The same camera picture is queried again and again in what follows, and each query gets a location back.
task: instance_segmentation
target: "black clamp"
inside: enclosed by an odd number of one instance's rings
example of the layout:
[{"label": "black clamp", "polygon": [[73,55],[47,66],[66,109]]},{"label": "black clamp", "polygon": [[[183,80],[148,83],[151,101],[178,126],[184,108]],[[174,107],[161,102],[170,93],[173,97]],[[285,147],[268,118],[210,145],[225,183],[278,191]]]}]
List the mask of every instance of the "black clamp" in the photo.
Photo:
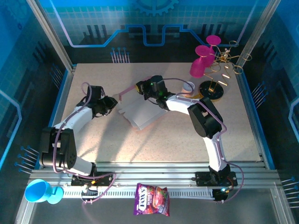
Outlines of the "black clamp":
[{"label": "black clamp", "polygon": [[[103,87],[92,85],[91,88],[92,95],[86,106],[92,109],[93,118],[97,118],[97,114],[101,114],[102,116],[108,115],[117,105],[117,101],[113,97],[106,96]],[[87,95],[76,106],[83,106],[89,96],[90,90],[88,88]]]},{"label": "black clamp", "polygon": [[[91,171],[89,177],[90,176],[101,176],[101,175],[111,173],[111,172],[98,172],[95,163],[92,163],[92,164],[93,164],[92,171]],[[108,187],[111,184],[112,180],[113,180],[113,174],[104,176],[100,179],[94,179],[94,180],[73,175],[73,177],[71,179],[71,186],[87,185],[88,187],[100,187],[100,186]]]},{"label": "black clamp", "polygon": [[238,181],[235,172],[230,171],[230,166],[227,164],[226,167],[220,171],[215,171],[209,166],[210,172],[196,172],[195,177],[191,180],[196,182],[198,187],[229,187],[231,185],[237,186]]},{"label": "black clamp", "polygon": [[143,95],[144,100],[154,98],[158,106],[162,109],[169,110],[166,101],[173,95],[168,92],[162,76],[153,76],[148,80],[136,83],[136,89],[139,94]]}]

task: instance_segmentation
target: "black round base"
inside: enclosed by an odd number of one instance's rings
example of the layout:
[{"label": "black round base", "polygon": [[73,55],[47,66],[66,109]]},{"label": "black round base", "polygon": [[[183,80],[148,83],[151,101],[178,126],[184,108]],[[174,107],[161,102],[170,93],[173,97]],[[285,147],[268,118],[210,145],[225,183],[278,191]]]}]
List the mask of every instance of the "black round base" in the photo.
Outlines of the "black round base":
[{"label": "black round base", "polygon": [[216,100],[223,96],[223,87],[214,81],[205,81],[199,85],[199,93],[210,100]]}]

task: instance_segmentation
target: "wire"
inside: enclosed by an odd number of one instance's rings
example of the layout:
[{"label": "wire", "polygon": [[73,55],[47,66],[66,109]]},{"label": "wire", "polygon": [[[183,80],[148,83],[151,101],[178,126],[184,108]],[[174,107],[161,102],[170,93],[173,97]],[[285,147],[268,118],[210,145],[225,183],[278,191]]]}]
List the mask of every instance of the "wire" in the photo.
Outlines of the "wire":
[{"label": "wire", "polygon": [[91,97],[92,97],[92,87],[90,86],[89,83],[87,82],[83,82],[82,85],[81,85],[81,90],[82,92],[87,95],[83,89],[83,85],[84,84],[87,84],[88,85],[88,88],[89,88],[89,97],[88,99],[86,100],[86,102],[84,103],[83,106],[81,106],[78,110],[76,110],[75,112],[73,112],[71,115],[69,115],[65,120],[64,122],[62,123],[62,125],[60,126],[59,130],[57,131],[57,134],[56,134],[56,137],[55,137],[55,142],[54,142],[54,149],[53,149],[53,170],[55,173],[62,173],[62,172],[65,172],[65,173],[68,173],[68,174],[71,174],[71,175],[76,175],[76,176],[79,176],[79,177],[82,177],[84,179],[89,179],[89,180],[95,180],[95,179],[100,179],[100,178],[103,178],[105,176],[110,176],[110,175],[114,175],[114,178],[113,180],[111,181],[110,185],[108,186],[108,188],[106,189],[106,191],[104,191],[104,193],[106,193],[110,188],[111,186],[113,185],[114,181],[115,181],[115,178],[116,178],[116,174],[115,173],[108,173],[108,174],[104,174],[104,175],[100,175],[100,176],[84,176],[84,175],[78,175],[76,173],[73,173],[73,172],[70,172],[66,169],[62,169],[60,171],[57,170],[57,167],[56,167],[56,153],[57,153],[57,144],[58,144],[58,139],[59,139],[59,135],[63,129],[63,127],[66,125],[66,123],[76,114],[76,113],[79,113],[81,110],[83,110],[83,108],[89,103]]},{"label": "wire", "polygon": [[186,84],[188,84],[190,87],[191,87],[191,89],[192,89],[192,91],[190,92],[190,93],[186,93],[186,92],[179,92],[179,93],[177,93],[176,94],[176,96],[178,96],[178,95],[181,95],[181,94],[188,94],[188,95],[192,95],[193,93],[194,93],[194,88],[193,88],[193,86],[190,84],[190,83],[188,83],[187,81],[185,81],[185,80],[183,80],[183,79],[180,79],[180,78],[164,78],[163,80],[178,80],[178,81],[182,81],[182,82],[184,82],[184,83],[186,83]]},{"label": "wire", "polygon": [[111,181],[111,183],[109,184],[109,186],[107,187],[107,189],[104,190],[104,192],[103,192],[100,196],[98,196],[97,198],[91,199],[90,201],[88,201],[88,200],[83,200],[83,198],[82,198],[82,196],[81,196],[82,201],[84,201],[85,203],[90,203],[90,204],[92,204],[93,202],[96,202],[96,201],[99,200],[101,197],[103,197],[103,196],[107,193],[107,191],[112,187],[112,185],[113,185],[115,179],[116,179],[116,174],[113,173],[113,180]]},{"label": "wire", "polygon": [[223,155],[222,155],[222,152],[221,152],[221,147],[220,147],[220,137],[223,133],[225,133],[227,131],[227,127],[225,126],[225,124],[215,115],[213,114],[209,108],[207,108],[207,106],[205,106],[202,102],[200,102],[199,100],[197,99],[188,99],[188,98],[179,98],[180,100],[183,100],[183,101],[188,101],[188,102],[197,102],[199,103],[219,124],[221,124],[221,126],[223,127],[223,130],[216,136],[216,140],[217,140],[217,144],[216,144],[216,148],[218,150],[218,153],[219,153],[219,156],[220,158],[227,164],[231,165],[231,166],[234,166],[234,167],[237,167],[240,172],[241,172],[241,175],[242,175],[242,182],[241,182],[241,185],[239,187],[239,189],[237,190],[237,192],[231,196],[229,199],[227,199],[225,202],[229,202],[231,201],[234,197],[237,196],[237,194],[240,192],[240,190],[242,189],[243,185],[244,185],[244,172],[242,170],[241,167],[239,167],[238,165],[236,164],[233,164],[231,162],[228,162],[224,159]]},{"label": "wire", "polygon": [[151,101],[150,99],[148,99],[148,101],[150,101],[150,102],[151,102],[152,104],[154,104],[154,105],[158,105],[157,103]]},{"label": "wire", "polygon": [[232,190],[234,189],[234,182],[229,178],[229,177],[227,177],[227,179],[229,180],[229,182],[231,183],[231,185],[232,185]]},{"label": "wire", "polygon": [[105,93],[105,91],[104,91],[104,88],[102,88],[102,90],[103,90],[103,94],[104,94],[104,97],[106,96],[106,93]]}]

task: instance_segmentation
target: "cyan plastic cup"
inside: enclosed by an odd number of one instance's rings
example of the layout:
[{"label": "cyan plastic cup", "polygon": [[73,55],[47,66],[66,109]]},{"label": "cyan plastic cup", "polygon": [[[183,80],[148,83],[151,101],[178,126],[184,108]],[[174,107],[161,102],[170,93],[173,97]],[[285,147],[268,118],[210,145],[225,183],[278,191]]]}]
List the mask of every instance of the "cyan plastic cup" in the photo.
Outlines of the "cyan plastic cup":
[{"label": "cyan plastic cup", "polygon": [[64,191],[61,187],[51,187],[51,185],[42,180],[32,181],[25,189],[25,198],[29,202],[44,202],[56,204],[63,198]]}]

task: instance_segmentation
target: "purple snack bag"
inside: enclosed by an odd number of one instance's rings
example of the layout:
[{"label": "purple snack bag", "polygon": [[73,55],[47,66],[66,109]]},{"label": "purple snack bag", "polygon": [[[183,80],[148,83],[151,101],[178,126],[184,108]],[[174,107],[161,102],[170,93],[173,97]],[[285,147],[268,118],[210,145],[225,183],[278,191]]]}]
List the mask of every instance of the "purple snack bag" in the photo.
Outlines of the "purple snack bag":
[{"label": "purple snack bag", "polygon": [[137,184],[134,215],[164,214],[169,216],[169,194],[167,188]]}]

